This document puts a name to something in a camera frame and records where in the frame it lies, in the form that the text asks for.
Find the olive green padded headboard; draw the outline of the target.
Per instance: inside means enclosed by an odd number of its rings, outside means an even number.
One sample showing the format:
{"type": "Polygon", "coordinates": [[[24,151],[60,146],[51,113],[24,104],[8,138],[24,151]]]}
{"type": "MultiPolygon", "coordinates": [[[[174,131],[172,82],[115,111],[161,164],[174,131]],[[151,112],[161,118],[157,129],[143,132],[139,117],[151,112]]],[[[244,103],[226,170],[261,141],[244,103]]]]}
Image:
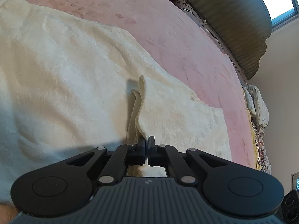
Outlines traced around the olive green padded headboard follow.
{"type": "Polygon", "coordinates": [[[272,33],[263,0],[187,0],[220,36],[247,79],[259,69],[272,33]]]}

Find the black speaker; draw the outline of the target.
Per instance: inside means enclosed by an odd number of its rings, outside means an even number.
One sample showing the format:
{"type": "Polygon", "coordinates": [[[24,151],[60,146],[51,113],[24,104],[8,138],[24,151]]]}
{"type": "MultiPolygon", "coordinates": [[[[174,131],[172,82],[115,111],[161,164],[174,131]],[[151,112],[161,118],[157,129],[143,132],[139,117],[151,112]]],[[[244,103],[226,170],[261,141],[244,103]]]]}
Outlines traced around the black speaker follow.
{"type": "Polygon", "coordinates": [[[298,223],[299,203],[298,190],[292,190],[285,195],[281,204],[283,220],[286,223],[298,223]]]}

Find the cream white fleece pants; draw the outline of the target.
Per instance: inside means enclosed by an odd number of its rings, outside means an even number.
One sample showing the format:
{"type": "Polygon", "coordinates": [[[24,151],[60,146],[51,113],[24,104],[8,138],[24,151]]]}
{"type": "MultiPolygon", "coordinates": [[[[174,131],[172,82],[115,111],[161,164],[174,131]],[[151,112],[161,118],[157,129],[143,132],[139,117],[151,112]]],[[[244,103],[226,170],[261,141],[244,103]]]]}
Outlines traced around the cream white fleece pants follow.
{"type": "Polygon", "coordinates": [[[1,0],[1,204],[29,171],[140,136],[232,158],[223,111],[127,31],[1,0]]]}

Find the pink bed blanket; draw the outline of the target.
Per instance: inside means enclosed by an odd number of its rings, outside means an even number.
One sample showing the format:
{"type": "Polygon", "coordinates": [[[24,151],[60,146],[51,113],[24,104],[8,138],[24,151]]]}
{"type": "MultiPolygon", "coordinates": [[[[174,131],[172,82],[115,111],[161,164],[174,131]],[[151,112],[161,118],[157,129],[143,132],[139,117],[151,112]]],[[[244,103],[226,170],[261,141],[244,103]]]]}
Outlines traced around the pink bed blanket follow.
{"type": "Polygon", "coordinates": [[[26,1],[128,31],[200,100],[223,110],[233,161],[255,168],[247,106],[231,60],[169,0],[26,1]]]}

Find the floral patterned bedding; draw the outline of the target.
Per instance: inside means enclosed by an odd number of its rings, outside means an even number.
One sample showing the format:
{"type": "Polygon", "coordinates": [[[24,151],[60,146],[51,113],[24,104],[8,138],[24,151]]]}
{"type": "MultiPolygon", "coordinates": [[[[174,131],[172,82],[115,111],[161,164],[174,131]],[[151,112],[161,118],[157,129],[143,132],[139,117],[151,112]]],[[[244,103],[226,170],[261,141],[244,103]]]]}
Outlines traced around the floral patterned bedding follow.
{"type": "Polygon", "coordinates": [[[260,90],[254,85],[243,87],[243,94],[247,106],[247,114],[251,124],[255,168],[272,174],[270,161],[264,144],[265,130],[269,125],[269,111],[261,96],[260,90]]]}

